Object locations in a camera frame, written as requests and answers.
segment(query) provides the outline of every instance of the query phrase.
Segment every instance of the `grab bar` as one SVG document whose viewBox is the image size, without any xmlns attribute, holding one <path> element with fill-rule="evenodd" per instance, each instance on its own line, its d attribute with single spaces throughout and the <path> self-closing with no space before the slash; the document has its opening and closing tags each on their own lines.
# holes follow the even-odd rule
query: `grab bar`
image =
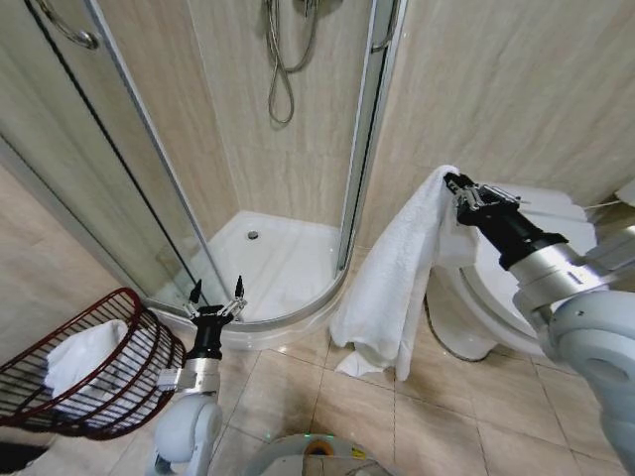
<svg viewBox="0 0 635 476">
<path fill-rule="evenodd" d="M 399 11 L 399 2 L 400 0 L 393 0 L 393 8 L 390 12 L 390 24 L 388 24 L 388 32 L 386 32 L 386 37 L 370 49 L 370 53 L 377 53 L 382 50 L 388 48 L 390 45 L 390 41 L 393 39 L 393 35 L 395 35 L 395 28 L 397 27 L 397 12 Z"/>
<path fill-rule="evenodd" d="M 64 21 L 64 18 L 56 12 L 49 0 L 36 0 L 36 2 L 38 2 L 42 13 L 45 14 L 49 21 L 51 21 L 51 23 L 53 23 L 55 27 L 73 43 L 88 50 L 96 50 L 99 47 L 99 42 L 97 41 L 97 37 L 95 35 L 85 30 L 76 31 L 71 28 L 68 23 Z"/>
</svg>

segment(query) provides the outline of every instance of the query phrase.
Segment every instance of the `tiled floor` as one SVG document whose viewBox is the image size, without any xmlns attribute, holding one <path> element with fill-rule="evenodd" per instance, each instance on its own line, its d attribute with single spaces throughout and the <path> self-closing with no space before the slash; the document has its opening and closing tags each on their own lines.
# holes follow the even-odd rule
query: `tiled floor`
<svg viewBox="0 0 635 476">
<path fill-rule="evenodd" d="M 237 475 L 269 441 L 307 431 L 354 440 L 407 475 L 626 474 L 590 389 L 569 369 L 504 349 L 461 362 L 423 323 L 406 382 L 333 372 L 350 351 L 326 328 L 275 350 L 223 351 L 225 426 L 209 474 Z M 154 422 L 111 442 L 57 438 L 22 474 L 142 474 Z"/>
</svg>

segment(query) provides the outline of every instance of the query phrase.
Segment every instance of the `white toilet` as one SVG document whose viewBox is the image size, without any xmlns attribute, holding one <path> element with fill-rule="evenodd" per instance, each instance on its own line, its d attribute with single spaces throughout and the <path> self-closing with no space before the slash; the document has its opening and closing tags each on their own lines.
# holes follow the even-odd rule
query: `white toilet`
<svg viewBox="0 0 635 476">
<path fill-rule="evenodd" d="M 545 231 L 561 233 L 580 254 L 595 246 L 584 210 L 560 191 L 497 183 L 520 195 L 520 211 Z M 478 232 L 476 263 L 433 269 L 428 284 L 430 325 L 441 344 L 463 360 L 481 360 L 497 344 L 543 355 L 536 333 L 516 309 L 514 277 L 498 264 L 500 254 Z"/>
</svg>

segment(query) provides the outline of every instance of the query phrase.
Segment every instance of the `towel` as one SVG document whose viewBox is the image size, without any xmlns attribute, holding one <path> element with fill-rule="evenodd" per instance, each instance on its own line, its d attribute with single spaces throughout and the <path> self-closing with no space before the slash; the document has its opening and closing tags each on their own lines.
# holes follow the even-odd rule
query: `towel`
<svg viewBox="0 0 635 476">
<path fill-rule="evenodd" d="M 123 340 L 127 330 L 128 327 L 122 320 L 111 320 L 72 335 L 53 349 L 47 356 L 49 369 L 45 378 L 45 385 L 52 389 L 52 396 L 62 394 L 100 366 Z M 138 374 L 150 357 L 153 342 L 157 339 L 156 330 L 135 330 L 122 352 L 97 378 L 55 405 L 55 409 L 63 412 L 66 417 L 75 419 L 84 417 L 108 403 L 107 410 L 83 421 L 83 424 L 94 427 L 102 427 L 109 420 L 127 415 L 133 409 L 134 414 L 126 417 L 126 424 L 134 424 L 144 419 L 154 407 L 139 404 L 142 404 L 147 394 L 153 390 L 155 376 L 170 365 L 172 356 L 169 347 L 159 345 L 154 349 L 156 355 L 145 368 L 143 378 L 137 381 L 137 385 L 123 392 L 116 402 L 111 401 L 129 384 L 131 378 Z"/>
<path fill-rule="evenodd" d="M 128 326 L 115 319 L 95 325 L 65 339 L 47 356 L 49 371 L 44 384 L 53 398 L 63 394 L 99 367 L 122 341 Z M 100 399 L 103 391 L 90 385 L 80 389 L 88 397 Z"/>
<path fill-rule="evenodd" d="M 417 326 L 433 265 L 474 262 L 477 235 L 456 223 L 451 192 L 435 169 L 377 240 L 330 323 L 333 342 L 355 344 L 336 371 L 353 377 L 395 367 L 408 378 Z"/>
</svg>

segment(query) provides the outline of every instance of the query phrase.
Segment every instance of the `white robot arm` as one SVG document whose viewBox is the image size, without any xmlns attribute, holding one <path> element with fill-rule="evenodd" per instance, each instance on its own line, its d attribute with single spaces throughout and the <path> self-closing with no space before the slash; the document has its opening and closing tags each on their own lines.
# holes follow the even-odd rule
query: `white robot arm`
<svg viewBox="0 0 635 476">
<path fill-rule="evenodd" d="M 188 463 L 185 476 L 206 476 L 213 445 L 222 427 L 222 410 L 218 405 L 220 374 L 218 364 L 220 333 L 246 304 L 242 280 L 238 279 L 235 298 L 226 306 L 194 307 L 200 298 L 201 281 L 196 283 L 186 305 L 196 325 L 194 346 L 182 369 L 165 369 L 157 387 L 186 395 L 161 416 L 155 428 L 155 449 L 146 468 L 146 476 L 177 474 L 174 463 Z"/>
<path fill-rule="evenodd" d="M 546 233 L 500 188 L 447 174 L 459 223 L 477 226 L 518 280 L 514 303 L 536 330 L 548 357 L 586 378 L 601 404 L 601 425 L 635 474 L 635 294 L 607 284 L 635 275 L 635 226 L 578 255 Z"/>
</svg>

